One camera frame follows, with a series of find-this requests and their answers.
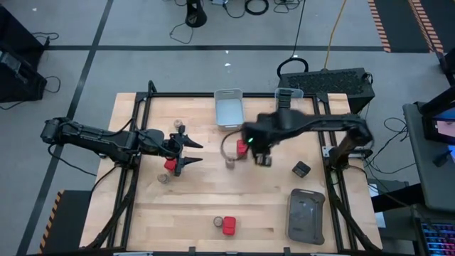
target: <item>table leg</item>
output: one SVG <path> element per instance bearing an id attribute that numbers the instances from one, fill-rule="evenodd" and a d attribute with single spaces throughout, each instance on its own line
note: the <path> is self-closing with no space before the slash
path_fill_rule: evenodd
<path id="1" fill-rule="evenodd" d="M 416 203 L 425 203 L 424 194 L 422 192 L 422 186 L 420 183 L 389 192 L 387 195 L 409 206 Z M 373 202 L 373 209 L 375 210 L 375 213 L 404 207 L 402 204 L 390 199 L 390 197 L 387 197 L 385 194 L 373 196 L 371 198 L 371 201 Z"/>

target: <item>gray container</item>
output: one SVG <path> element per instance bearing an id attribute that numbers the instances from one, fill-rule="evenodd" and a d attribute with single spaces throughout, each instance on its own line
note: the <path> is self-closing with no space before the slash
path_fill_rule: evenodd
<path id="1" fill-rule="evenodd" d="M 220 131 L 240 129 L 245 121 L 241 89 L 215 91 L 216 124 Z"/>

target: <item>gray floor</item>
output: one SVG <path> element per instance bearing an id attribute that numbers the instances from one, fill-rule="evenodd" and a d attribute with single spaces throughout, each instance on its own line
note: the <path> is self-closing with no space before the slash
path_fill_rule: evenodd
<path id="1" fill-rule="evenodd" d="M 242 1 L 232 2 L 228 7 L 233 15 L 238 14 Z M 29 31 L 58 32 L 60 38 L 53 41 L 52 45 L 89 46 L 107 0 L 0 0 L 0 3 Z M 326 46 L 340 6 L 341 1 L 308 0 L 299 45 Z M 246 15 L 241 19 L 228 17 L 219 6 L 206 4 L 205 10 L 208 22 L 202 28 L 195 29 L 192 45 L 292 46 L 294 43 L 299 19 L 297 10 L 290 14 L 269 11 L 263 16 Z M 185 8 L 177 7 L 173 1 L 114 0 L 100 45 L 179 45 L 169 39 L 168 32 L 183 22 L 184 13 Z M 188 29 L 181 27 L 175 36 L 182 36 L 185 40 L 185 36 L 189 36 Z M 348 1 L 333 44 L 380 46 L 367 1 Z M 39 102 L 26 102 L 12 110 L 0 112 L 0 144 L 9 145 L 0 154 L 3 163 L 0 191 L 4 195 L 4 207 L 0 208 L 0 229 L 8 231 L 0 235 L 2 255 L 16 254 L 49 165 L 46 145 L 39 138 L 43 122 L 66 115 L 87 54 L 87 51 L 78 50 L 45 52 L 39 72 L 44 76 L 57 75 L 62 80 L 62 90 L 56 95 L 45 94 Z M 212 92 L 227 87 L 238 87 L 245 92 L 272 92 L 278 83 L 276 67 L 290 54 L 289 51 L 279 50 L 97 51 L 75 120 L 107 128 L 115 95 L 118 92 L 145 91 L 150 79 L 161 92 Z M 296 54 L 310 63 L 310 70 L 323 67 L 323 51 Z M 331 53 L 328 68 L 356 67 L 364 67 L 375 78 L 373 86 L 376 98 L 370 104 L 367 120 L 375 135 L 376 150 L 393 135 L 383 127 L 384 119 L 402 118 L 401 106 L 404 103 L 431 99 L 448 88 L 433 54 Z M 301 66 L 289 65 L 283 71 L 299 70 Z M 51 80 L 49 86 L 56 86 L 55 81 Z M 398 123 L 391 125 L 401 128 Z M 62 157 L 87 171 L 97 171 L 99 159 L 91 152 L 65 146 Z M 409 140 L 391 143 L 376 162 L 383 171 L 413 163 Z M 415 168 L 393 175 L 376 176 L 419 182 Z M 93 183 L 93 177 L 64 164 L 58 165 L 29 253 L 38 251 L 57 191 L 89 190 Z"/>

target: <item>black metal frame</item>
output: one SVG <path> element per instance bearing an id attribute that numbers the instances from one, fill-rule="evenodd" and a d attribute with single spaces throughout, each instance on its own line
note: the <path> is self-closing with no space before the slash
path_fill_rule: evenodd
<path id="1" fill-rule="evenodd" d="M 153 87 L 153 92 L 151 92 L 151 93 L 138 92 L 136 94 L 136 99 L 134 102 L 132 118 L 136 119 L 138 117 L 140 104 L 143 101 L 145 101 L 146 106 L 144 108 L 144 115 L 142 117 L 141 129 L 146 129 L 147 120 L 149 118 L 151 99 L 153 97 L 213 97 L 213 93 L 212 92 L 157 92 L 154 87 Z M 244 93 L 243 97 L 271 98 L 271 97 L 274 97 L 274 93 L 273 92 L 251 92 L 251 93 Z M 320 114 L 319 104 L 318 104 L 319 101 L 318 101 L 317 96 L 314 94 L 307 94 L 304 96 L 304 98 L 312 99 L 313 107 L 314 107 L 314 114 Z M 328 103 L 323 102 L 323 106 L 324 106 L 326 114 L 330 114 L 330 108 L 328 106 Z M 129 129 L 130 129 L 130 131 L 134 130 L 134 125 L 131 125 Z M 330 136 L 331 144 L 333 146 L 337 146 L 335 134 L 333 132 L 330 132 L 329 136 Z M 321 145 L 321 155 L 322 155 L 322 147 L 326 145 L 326 140 L 325 140 L 323 132 L 318 132 L 318 139 L 319 139 L 319 143 Z M 136 160 L 138 161 L 139 164 L 135 169 L 132 170 L 134 175 L 132 176 L 131 184 L 137 184 L 137 179 L 139 177 L 141 156 L 137 156 Z M 323 165 L 323 167 L 324 167 L 324 172 L 325 172 L 326 185 L 332 186 L 332 184 L 333 184 L 332 178 L 331 178 L 332 170 L 328 169 L 325 164 Z M 127 169 L 122 169 L 122 173 L 121 173 L 120 180 L 119 180 L 119 186 L 117 188 L 117 196 L 115 199 L 114 211 L 116 211 L 116 209 L 118 209 L 119 204 L 122 201 L 128 171 L 129 170 L 127 170 Z M 347 192 L 346 192 L 346 184 L 345 184 L 342 172 L 337 172 L 337 179 L 338 179 L 341 200 L 343 201 L 343 205 L 350 212 L 348 196 L 347 196 Z M 125 219 L 124 219 L 122 240 L 120 242 L 120 247 L 123 247 L 123 248 L 127 247 L 129 229 L 130 229 L 131 220 L 132 220 L 134 196 L 135 195 L 133 195 L 133 199 L 127 207 L 127 213 L 126 213 Z M 371 252 L 371 251 L 358 250 L 356 238 L 353 234 L 352 229 L 348 225 L 347 225 L 347 229 L 348 229 L 348 238 L 349 238 L 349 243 L 350 243 L 350 249 L 345 249 L 344 245 L 343 245 L 340 220 L 338 218 L 338 210 L 330 199 L 329 199 L 329 203 L 331 206 L 333 231 L 335 233 L 335 241 L 336 241 L 336 247 L 337 247 L 338 253 L 343 253 L 343 254 L 347 254 L 347 255 L 388 255 L 387 253 L 384 253 L 384 252 Z M 117 224 L 112 228 L 111 233 L 109 234 L 107 247 L 114 246 L 114 238 L 115 238 L 116 229 L 117 229 Z M 219 255 L 220 252 L 198 252 L 197 254 L 198 255 Z M 196 249 L 194 247 L 190 247 L 188 252 L 154 252 L 154 255 L 196 255 Z M 310 255 L 310 254 L 309 253 L 291 253 L 290 249 L 288 247 L 285 247 L 284 254 L 283 253 L 236 252 L 236 255 Z"/>

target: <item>orange striped tape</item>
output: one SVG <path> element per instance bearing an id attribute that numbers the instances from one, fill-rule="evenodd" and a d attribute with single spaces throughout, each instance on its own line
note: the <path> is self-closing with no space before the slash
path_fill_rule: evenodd
<path id="1" fill-rule="evenodd" d="M 444 47 L 438 38 L 438 35 L 434 31 L 432 22 L 428 19 L 427 13 L 425 12 L 420 0 L 407 0 L 411 6 L 414 17 L 419 24 L 420 31 L 425 37 L 425 41 L 429 47 L 429 52 L 432 53 L 433 49 L 439 53 L 444 52 Z"/>
<path id="2" fill-rule="evenodd" d="M 57 213 L 57 207 L 60 202 L 60 199 L 62 198 L 63 192 L 65 192 L 65 191 L 57 192 L 57 196 L 55 197 L 54 205 L 52 207 L 52 210 L 50 211 L 48 224 L 45 226 L 44 234 L 43 234 L 43 237 L 41 238 L 41 243 L 40 243 L 40 247 L 38 249 L 38 254 L 43 254 L 44 247 L 46 246 L 46 240 L 49 237 L 50 228 L 52 227 L 52 222 L 54 221 L 55 214 Z"/>
<path id="3" fill-rule="evenodd" d="M 368 0 L 368 5 L 370 6 L 371 16 L 373 17 L 373 21 L 375 22 L 376 29 L 379 33 L 379 38 L 382 43 L 382 47 L 384 51 L 390 52 L 390 44 L 389 40 L 387 39 L 387 35 L 385 34 L 384 27 L 382 26 L 381 18 L 379 17 L 378 9 L 376 8 L 376 4 L 374 0 Z"/>

